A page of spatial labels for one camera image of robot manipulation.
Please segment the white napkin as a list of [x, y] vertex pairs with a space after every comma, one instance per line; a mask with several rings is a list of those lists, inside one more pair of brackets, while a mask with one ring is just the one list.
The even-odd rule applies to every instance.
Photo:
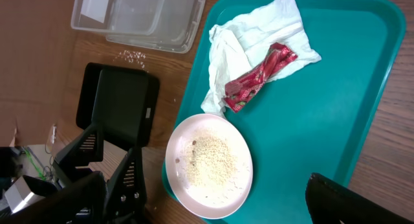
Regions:
[[298, 58], [269, 82], [290, 76], [321, 56], [309, 44], [295, 0], [274, 0], [234, 17], [209, 31], [209, 90], [201, 104], [205, 113], [224, 116], [224, 86], [259, 65], [273, 43], [286, 45]]

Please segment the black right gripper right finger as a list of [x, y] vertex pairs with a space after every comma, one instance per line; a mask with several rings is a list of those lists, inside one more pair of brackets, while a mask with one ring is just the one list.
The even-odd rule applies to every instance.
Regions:
[[318, 173], [307, 182], [305, 200], [313, 223], [413, 224]]

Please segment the red snack wrapper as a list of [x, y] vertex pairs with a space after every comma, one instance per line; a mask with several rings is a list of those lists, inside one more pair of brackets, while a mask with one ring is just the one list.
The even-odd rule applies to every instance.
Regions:
[[225, 85], [224, 103], [234, 113], [238, 113], [256, 96], [271, 76], [279, 73], [297, 57], [298, 55], [288, 46], [272, 44], [260, 64]]

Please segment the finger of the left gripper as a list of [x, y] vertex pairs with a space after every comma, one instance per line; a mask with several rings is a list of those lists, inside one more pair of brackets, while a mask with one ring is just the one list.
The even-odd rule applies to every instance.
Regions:
[[53, 167], [58, 177], [81, 179], [92, 173], [90, 162], [101, 162], [104, 156], [104, 133], [101, 126], [90, 124], [54, 158]]
[[106, 218], [143, 218], [147, 201], [142, 148], [131, 148], [107, 182]]

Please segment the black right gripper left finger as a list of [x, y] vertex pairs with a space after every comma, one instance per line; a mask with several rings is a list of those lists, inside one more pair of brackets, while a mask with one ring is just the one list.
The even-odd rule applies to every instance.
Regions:
[[103, 223], [106, 185], [93, 172], [70, 186], [1, 220], [3, 224]]

